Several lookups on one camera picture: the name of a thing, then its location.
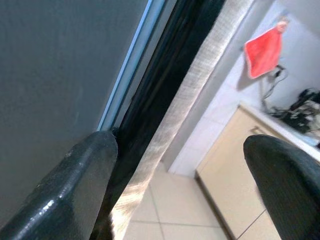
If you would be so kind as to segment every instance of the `tiled floor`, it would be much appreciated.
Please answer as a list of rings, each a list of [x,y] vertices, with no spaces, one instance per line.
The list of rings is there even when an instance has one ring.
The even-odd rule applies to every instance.
[[[227,240],[192,178],[159,165],[124,240]]]

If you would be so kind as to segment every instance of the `gray surface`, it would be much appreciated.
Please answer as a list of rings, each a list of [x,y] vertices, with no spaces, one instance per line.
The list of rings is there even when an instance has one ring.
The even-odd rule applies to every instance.
[[[146,2],[0,2],[0,228],[97,128]]]

